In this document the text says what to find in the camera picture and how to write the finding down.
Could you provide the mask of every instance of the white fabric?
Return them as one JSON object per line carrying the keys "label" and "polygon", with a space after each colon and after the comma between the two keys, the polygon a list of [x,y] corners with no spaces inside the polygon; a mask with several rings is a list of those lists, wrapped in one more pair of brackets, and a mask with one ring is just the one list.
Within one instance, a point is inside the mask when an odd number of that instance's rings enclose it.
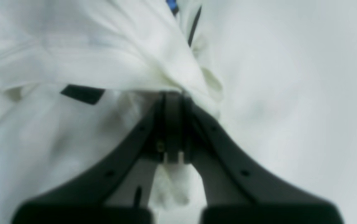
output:
{"label": "white fabric", "polygon": [[[163,0],[0,0],[0,224],[109,153],[155,98],[122,91],[167,89],[357,224],[357,1],[203,1],[190,50],[199,4],[178,1],[174,21]],[[111,90],[90,106],[66,83]],[[197,223],[199,175],[157,174],[159,223]]]}

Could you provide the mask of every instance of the black tag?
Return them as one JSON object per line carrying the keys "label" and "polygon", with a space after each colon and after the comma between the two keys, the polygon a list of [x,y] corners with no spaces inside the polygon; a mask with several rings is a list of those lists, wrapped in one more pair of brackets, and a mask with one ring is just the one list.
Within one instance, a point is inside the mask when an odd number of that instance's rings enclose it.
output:
{"label": "black tag", "polygon": [[90,105],[95,105],[104,92],[105,89],[100,88],[68,85],[61,94]]}

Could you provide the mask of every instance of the screw hole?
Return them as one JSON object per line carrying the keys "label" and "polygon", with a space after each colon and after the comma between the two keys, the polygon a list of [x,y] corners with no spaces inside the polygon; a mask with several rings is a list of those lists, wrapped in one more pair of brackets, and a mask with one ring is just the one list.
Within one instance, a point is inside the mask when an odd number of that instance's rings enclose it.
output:
{"label": "screw hole", "polygon": [[109,170],[108,172],[105,173],[105,177],[112,177],[115,175],[115,172],[113,170]]}
{"label": "screw hole", "polygon": [[249,173],[249,171],[247,171],[247,170],[242,170],[242,171],[241,171],[241,174],[242,174],[244,177],[248,177],[248,176],[251,175],[251,174]]}

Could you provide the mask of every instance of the white cloth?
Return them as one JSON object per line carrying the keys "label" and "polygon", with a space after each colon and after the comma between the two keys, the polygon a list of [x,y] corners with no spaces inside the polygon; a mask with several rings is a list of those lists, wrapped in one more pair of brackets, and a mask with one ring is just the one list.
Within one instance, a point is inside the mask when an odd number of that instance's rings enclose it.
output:
{"label": "white cloth", "polygon": [[[109,153],[155,97],[121,91],[166,89],[220,109],[249,155],[357,224],[357,1],[204,1],[191,51],[200,2],[178,4],[177,23],[163,0],[0,0],[0,224]],[[90,106],[64,83],[111,90]],[[153,195],[172,198],[151,200],[157,220],[197,223],[199,175],[158,172]]]}

